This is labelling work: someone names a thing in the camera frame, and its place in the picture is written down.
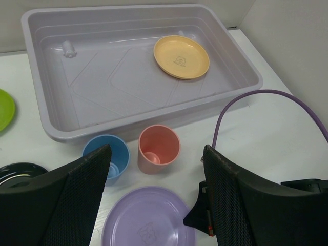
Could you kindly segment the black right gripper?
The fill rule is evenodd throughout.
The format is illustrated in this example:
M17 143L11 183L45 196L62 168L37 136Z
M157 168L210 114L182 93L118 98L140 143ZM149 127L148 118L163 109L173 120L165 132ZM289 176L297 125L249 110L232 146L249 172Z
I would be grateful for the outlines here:
M327 192L328 180L321 179L302 179L285 181L280 183L283 186L308 192Z

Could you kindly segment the yellow plate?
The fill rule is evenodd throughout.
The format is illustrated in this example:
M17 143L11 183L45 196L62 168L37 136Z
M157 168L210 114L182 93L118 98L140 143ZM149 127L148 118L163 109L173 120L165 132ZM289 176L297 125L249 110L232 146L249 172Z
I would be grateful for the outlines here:
M164 72L179 79L202 77L210 67L206 50L196 41L180 35L160 38L154 45L153 55Z

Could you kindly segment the purple plate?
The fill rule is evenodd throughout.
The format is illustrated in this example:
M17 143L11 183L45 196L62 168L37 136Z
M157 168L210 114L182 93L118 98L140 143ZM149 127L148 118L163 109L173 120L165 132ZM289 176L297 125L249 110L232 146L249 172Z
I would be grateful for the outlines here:
M183 223L189 208L171 190L158 186L135 189L111 209L102 245L195 245L195 230Z

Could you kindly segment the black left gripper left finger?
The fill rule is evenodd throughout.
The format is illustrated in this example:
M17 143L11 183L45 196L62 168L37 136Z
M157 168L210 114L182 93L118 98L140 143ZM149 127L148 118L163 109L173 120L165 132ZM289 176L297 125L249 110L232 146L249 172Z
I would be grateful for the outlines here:
M89 245L111 156L106 144L24 186L1 188L1 245Z

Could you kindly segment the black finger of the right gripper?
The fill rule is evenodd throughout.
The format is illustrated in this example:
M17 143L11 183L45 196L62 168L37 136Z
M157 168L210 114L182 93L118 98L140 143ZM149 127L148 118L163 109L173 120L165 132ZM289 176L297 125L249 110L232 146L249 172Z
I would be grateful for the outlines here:
M210 208L208 186L206 181L199 183L198 197L195 205L183 219L183 224L214 237L213 216Z

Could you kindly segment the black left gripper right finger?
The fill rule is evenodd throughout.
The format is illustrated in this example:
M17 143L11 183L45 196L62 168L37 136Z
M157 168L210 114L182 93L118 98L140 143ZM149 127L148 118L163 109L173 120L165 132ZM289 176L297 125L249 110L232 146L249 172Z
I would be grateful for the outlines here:
M219 245L327 245L327 194L290 188L203 150Z

